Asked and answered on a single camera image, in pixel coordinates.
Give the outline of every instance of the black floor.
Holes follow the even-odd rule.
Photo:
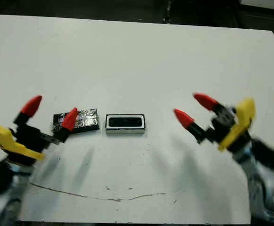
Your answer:
[[[0,0],[0,14],[169,22],[274,32],[274,10],[242,6],[238,0]]]

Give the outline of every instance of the red fingertip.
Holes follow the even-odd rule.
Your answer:
[[[36,96],[32,98],[25,104],[21,112],[23,114],[28,115],[29,117],[32,117],[38,110],[41,100],[42,100],[42,96]]]
[[[188,127],[194,122],[194,119],[187,115],[185,112],[174,109],[174,113],[185,129],[188,129]]]
[[[209,111],[213,111],[214,107],[218,104],[217,100],[214,100],[213,98],[203,93],[194,93],[193,96],[201,106]]]
[[[72,109],[72,111],[70,111],[66,115],[66,117],[62,123],[62,127],[68,129],[69,131],[72,131],[74,128],[74,125],[75,125],[76,117],[77,117],[77,108],[74,107]]]

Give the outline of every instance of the aluminum foil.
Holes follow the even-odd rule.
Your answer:
[[[52,132],[57,132],[62,126],[67,113],[55,114],[53,116]],[[97,109],[78,111],[75,126],[72,133],[99,129]]]

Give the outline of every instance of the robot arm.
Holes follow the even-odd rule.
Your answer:
[[[44,159],[44,148],[51,143],[65,142],[74,127],[76,108],[67,114],[60,131],[53,137],[28,126],[26,123],[36,113],[41,98],[37,96],[23,107],[14,121],[18,126],[16,132],[0,126],[0,148],[8,154],[0,161],[0,226],[15,224],[22,196],[34,170],[33,164]]]
[[[248,129],[255,117],[254,100],[243,100],[235,108],[228,108],[205,94],[194,94],[195,99],[216,117],[207,130],[199,127],[185,112],[174,112],[182,124],[200,144],[205,139],[227,149],[240,164],[248,181],[252,222],[274,224],[274,150],[261,141],[251,138]]]

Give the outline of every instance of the white table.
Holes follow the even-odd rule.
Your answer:
[[[0,16],[0,124],[13,126],[37,94],[43,100],[30,124],[43,132],[50,133],[54,113],[74,106],[97,108],[100,117],[99,131],[46,152],[20,219],[248,223],[241,168],[215,145],[197,145],[172,112],[179,108],[207,126],[211,113],[192,98],[194,91],[225,104],[254,97],[251,133],[274,146],[274,34]],[[143,113],[147,132],[107,136],[107,113]]]

